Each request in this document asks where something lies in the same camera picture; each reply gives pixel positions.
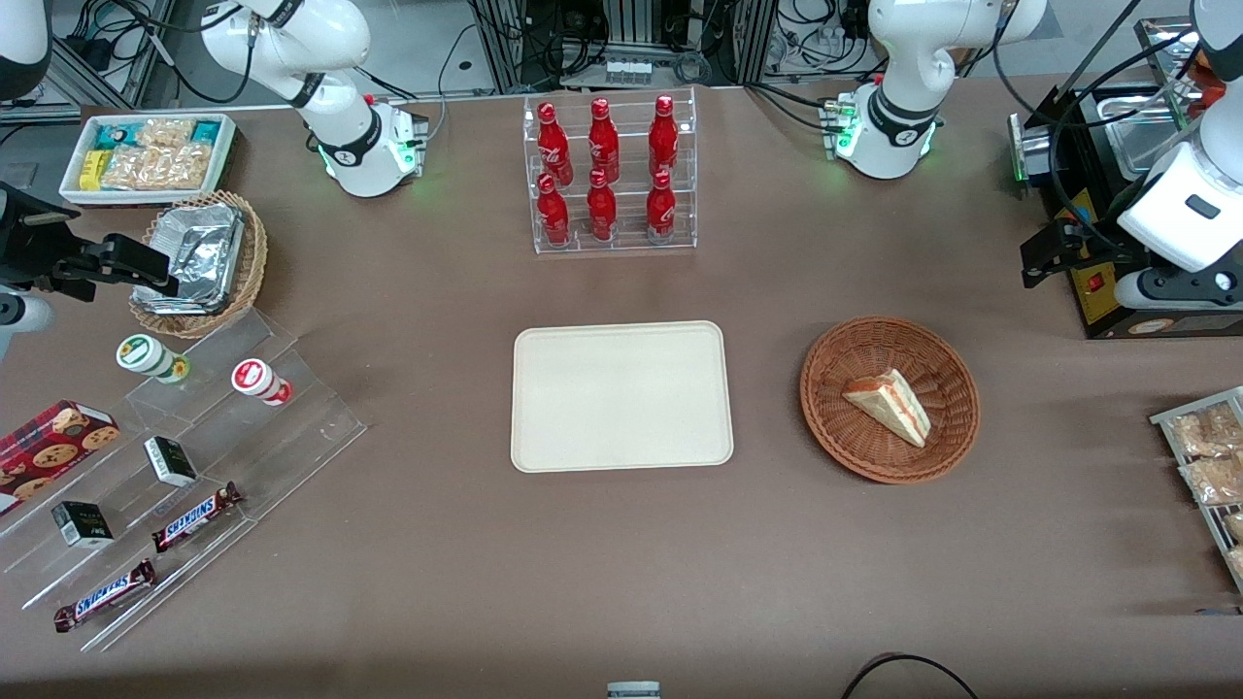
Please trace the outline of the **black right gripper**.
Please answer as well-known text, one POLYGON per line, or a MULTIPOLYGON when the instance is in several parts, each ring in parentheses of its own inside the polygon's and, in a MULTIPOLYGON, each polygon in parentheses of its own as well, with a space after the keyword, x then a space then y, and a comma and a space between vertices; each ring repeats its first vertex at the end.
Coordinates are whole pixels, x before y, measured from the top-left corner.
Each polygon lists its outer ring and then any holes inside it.
POLYGON ((85 245, 68 221, 80 211, 31 197, 11 185, 1 187, 1 284, 12 290, 40 290, 85 303, 96 300, 96 284, 133 284, 160 295, 177 296, 181 282, 172 261, 143 243, 108 234, 102 243, 85 245))

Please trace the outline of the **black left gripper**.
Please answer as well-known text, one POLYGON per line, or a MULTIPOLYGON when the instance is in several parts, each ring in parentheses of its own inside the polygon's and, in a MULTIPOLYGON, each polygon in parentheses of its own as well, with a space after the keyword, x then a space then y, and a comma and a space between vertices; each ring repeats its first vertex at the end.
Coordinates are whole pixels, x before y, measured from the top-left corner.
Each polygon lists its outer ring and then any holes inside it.
POLYGON ((1045 233, 1035 233, 1021 244, 1021 259, 1025 290, 1035 289, 1052 276, 1100 264, 1114 264, 1127 272, 1149 267, 1154 261, 1149 249, 1127 234, 1115 218, 1093 225, 1076 218, 1049 221, 1045 233))

